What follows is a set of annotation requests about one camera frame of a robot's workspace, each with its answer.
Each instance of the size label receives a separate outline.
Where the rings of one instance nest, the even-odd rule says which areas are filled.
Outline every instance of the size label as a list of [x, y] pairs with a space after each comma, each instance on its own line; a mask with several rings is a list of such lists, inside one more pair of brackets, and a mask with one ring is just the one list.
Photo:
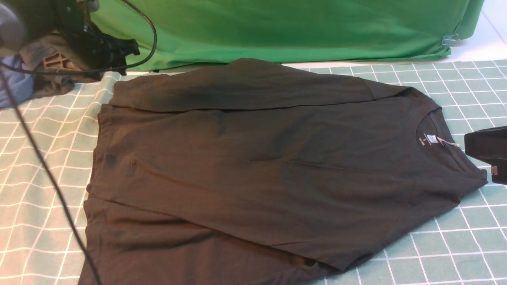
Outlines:
[[438, 144], [439, 143], [439, 140], [437, 139], [436, 135], [426, 135], [426, 137], [428, 138], [428, 141], [430, 143], [434, 143], [434, 144]]

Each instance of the metal clip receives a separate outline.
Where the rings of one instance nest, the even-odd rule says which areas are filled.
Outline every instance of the metal clip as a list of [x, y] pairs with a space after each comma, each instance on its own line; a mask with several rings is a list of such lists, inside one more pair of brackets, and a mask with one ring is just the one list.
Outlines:
[[461, 40], [459, 39], [458, 34], [453, 35], [445, 35], [442, 39], [442, 45], [440, 46], [441, 49], [443, 48], [450, 48], [450, 47], [457, 47], [461, 44]]

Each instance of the robotic arm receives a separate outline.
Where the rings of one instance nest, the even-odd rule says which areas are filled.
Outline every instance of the robotic arm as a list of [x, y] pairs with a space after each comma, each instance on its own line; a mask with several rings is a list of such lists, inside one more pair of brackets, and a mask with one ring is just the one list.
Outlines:
[[[134, 66], [127, 66], [125, 57], [139, 55], [137, 42], [101, 32], [90, 19], [98, 8], [98, 0], [0, 0], [0, 56], [17, 54], [25, 45], [44, 38], [81, 70], [113, 69], [124, 75], [126, 68]], [[155, 32], [151, 21], [140, 14]]]

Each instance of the black cable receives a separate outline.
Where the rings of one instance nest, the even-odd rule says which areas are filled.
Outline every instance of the black cable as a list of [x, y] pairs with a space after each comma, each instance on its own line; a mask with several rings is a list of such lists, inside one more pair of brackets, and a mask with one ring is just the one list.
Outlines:
[[146, 22], [148, 22], [148, 24], [150, 25], [150, 27], [152, 28], [152, 31], [153, 31], [153, 46], [152, 46], [152, 50], [151, 50], [150, 54], [145, 59], [143, 59], [143, 60], [141, 60], [139, 62], [133, 63], [133, 64], [129, 64], [129, 65], [125, 65], [125, 66], [120, 66], [120, 67], [109, 67], [109, 68], [81, 70], [81, 71], [75, 71], [75, 72], [34, 72], [34, 71], [31, 71], [31, 70], [24, 70], [24, 69], [20, 69], [20, 68], [11, 67], [11, 66], [8, 66], [7, 64], [5, 64], [5, 63], [3, 63], [1, 61], [0, 61], [0, 66], [6, 68], [8, 70], [14, 71], [14, 72], [19, 72], [19, 73], [24, 73], [24, 74], [30, 74], [30, 75], [39, 75], [39, 76], [73, 76], [73, 75], [82, 75], [82, 74], [90, 74], [90, 73], [100, 73], [100, 72], [107, 72], [107, 71], [123, 70], [123, 69], [128, 69], [128, 68], [136, 67], [136, 66], [139, 66], [139, 65], [141, 65], [143, 63], [146, 63], [148, 60], [151, 59], [151, 57], [153, 57], [153, 55], [155, 54], [155, 51], [157, 50], [157, 30], [155, 29], [155, 26], [154, 26], [153, 22], [148, 18], [148, 16], [146, 16], [141, 10], [139, 10], [138, 7], [134, 6], [134, 4], [132, 4], [129, 0], [121, 0], [121, 1], [124, 2], [125, 4], [127, 4], [130, 8], [132, 8], [138, 14], [140, 14], [141, 17], [143, 17], [146, 20]]
[[57, 183], [55, 177], [53, 176], [53, 174], [49, 170], [49, 167], [46, 164], [44, 157], [42, 156], [41, 151], [39, 150], [39, 147], [37, 146], [37, 143], [35, 142], [35, 139], [33, 139], [33, 136], [31, 135], [30, 130], [29, 130], [28, 126], [26, 125], [26, 122], [23, 118], [23, 115], [21, 114], [21, 111], [19, 111], [18, 104], [16, 102], [16, 99], [14, 98], [14, 95], [12, 94], [11, 88], [9, 87], [9, 83], [7, 82], [7, 79], [5, 78], [3, 69], [0, 71], [0, 77], [2, 78], [2, 83], [5, 86], [5, 89], [7, 91], [7, 97], [9, 98], [9, 102], [11, 103], [11, 107], [14, 108], [14, 112], [16, 113], [16, 116], [18, 117], [19, 122], [21, 122], [21, 126], [23, 127], [23, 130], [24, 130], [26, 136], [28, 137], [28, 140], [30, 141], [30, 144], [31, 144], [33, 150], [35, 150], [35, 154], [37, 155], [37, 158], [39, 159], [40, 163], [42, 164], [42, 168], [47, 173], [49, 180], [51, 180], [51, 184], [53, 184], [53, 187], [56, 190], [56, 194], [58, 194], [58, 198], [60, 199], [60, 202], [63, 206], [63, 212], [65, 213], [65, 216], [67, 217], [70, 227], [72, 228], [72, 233], [74, 233], [74, 236], [76, 237], [76, 240], [79, 244], [79, 248], [81, 248], [81, 250], [85, 254], [85, 259], [92, 269], [92, 273], [95, 278], [95, 281], [97, 281], [97, 285], [102, 285], [102, 282], [100, 282], [100, 278], [98, 276], [97, 268], [93, 264], [92, 258], [90, 257], [90, 255], [86, 251], [85, 245], [83, 244], [83, 241], [79, 237], [78, 230], [76, 229], [76, 226], [72, 222], [72, 216], [70, 215], [70, 212], [68, 210], [67, 203], [65, 202], [65, 198], [63, 197], [62, 191], [61, 191], [60, 187], [58, 186], [58, 183]]

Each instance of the gray cloth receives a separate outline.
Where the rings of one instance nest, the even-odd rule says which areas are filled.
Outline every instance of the gray cloth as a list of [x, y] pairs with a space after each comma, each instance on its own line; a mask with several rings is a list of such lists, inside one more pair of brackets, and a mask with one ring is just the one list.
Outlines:
[[[24, 47], [19, 54], [28, 68], [45, 72], [44, 58], [57, 53], [58, 50], [43, 41], [33, 42]], [[69, 76], [37, 76], [34, 82], [32, 98], [62, 95], [74, 88], [74, 81]]]
[[[10, 67], [28, 69], [19, 55], [0, 57], [0, 60]], [[3, 68], [4, 76], [14, 95], [17, 103], [27, 100], [33, 93], [33, 76], [23, 73], [7, 70]], [[7, 90], [3, 82], [0, 81], [0, 108], [9, 107], [11, 104], [7, 97]]]
[[[38, 72], [54, 72], [54, 69], [47, 69], [44, 59], [58, 53], [55, 45], [65, 44], [58, 36], [51, 36], [33, 42], [24, 47], [19, 53], [28, 68]], [[73, 66], [65, 66], [65, 70], [80, 70]], [[63, 95], [74, 88], [74, 83], [91, 83], [100, 81], [103, 74], [95, 75], [74, 75], [74, 76], [36, 76], [32, 98]]]

